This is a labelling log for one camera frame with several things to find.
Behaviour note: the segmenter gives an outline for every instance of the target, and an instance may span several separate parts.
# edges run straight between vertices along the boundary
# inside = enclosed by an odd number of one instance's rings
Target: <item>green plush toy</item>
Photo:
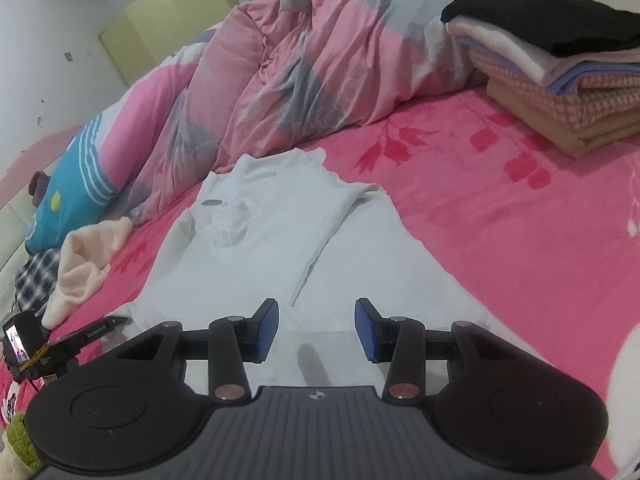
[[[2,435],[0,480],[26,480],[40,469],[40,459],[24,427],[24,412],[15,413]]]

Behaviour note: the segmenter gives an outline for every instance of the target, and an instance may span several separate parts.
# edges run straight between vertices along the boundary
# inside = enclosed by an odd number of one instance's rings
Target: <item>yellow dot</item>
[[[51,197],[51,210],[57,211],[60,209],[60,192],[57,191]]]

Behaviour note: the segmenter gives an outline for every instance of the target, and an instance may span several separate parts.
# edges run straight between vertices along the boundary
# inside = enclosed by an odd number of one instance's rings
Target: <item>stack of folded clothes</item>
[[[640,14],[593,0],[455,0],[442,21],[489,76],[489,96],[567,155],[640,133]]]

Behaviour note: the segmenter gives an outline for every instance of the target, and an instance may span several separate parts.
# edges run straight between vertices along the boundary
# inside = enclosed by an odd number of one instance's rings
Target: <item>green fuzzy object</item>
[[[27,430],[24,427],[24,412],[15,413],[14,418],[6,427],[6,439],[18,458],[22,460],[26,466],[32,471],[40,469],[40,459],[36,453],[31,439],[27,434]]]

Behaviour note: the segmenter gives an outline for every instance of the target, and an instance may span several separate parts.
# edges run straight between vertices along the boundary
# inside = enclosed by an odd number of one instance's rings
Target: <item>gray ribbed panel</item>
[[[448,446],[418,410],[384,404],[371,387],[265,388],[218,410],[191,447],[111,480],[602,480],[586,466],[549,475],[492,469]],[[168,415],[180,416],[173,406]],[[47,468],[38,480],[80,480]]]

